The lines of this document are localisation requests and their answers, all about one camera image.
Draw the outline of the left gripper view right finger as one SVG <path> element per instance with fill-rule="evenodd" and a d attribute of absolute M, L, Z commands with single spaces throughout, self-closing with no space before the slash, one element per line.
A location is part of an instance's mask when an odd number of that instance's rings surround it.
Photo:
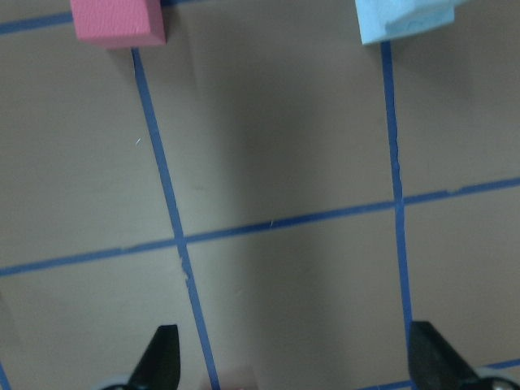
<path fill-rule="evenodd" d="M 486 388 L 486 380 L 427 321 L 410 324 L 408 368 L 417 389 Z"/>

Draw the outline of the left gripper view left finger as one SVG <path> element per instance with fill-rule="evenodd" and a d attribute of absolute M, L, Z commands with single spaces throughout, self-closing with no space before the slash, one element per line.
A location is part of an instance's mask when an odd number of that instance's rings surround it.
<path fill-rule="evenodd" d="M 176 390 L 180 384 L 180 339 L 176 325 L 159 326 L 126 389 Z"/>

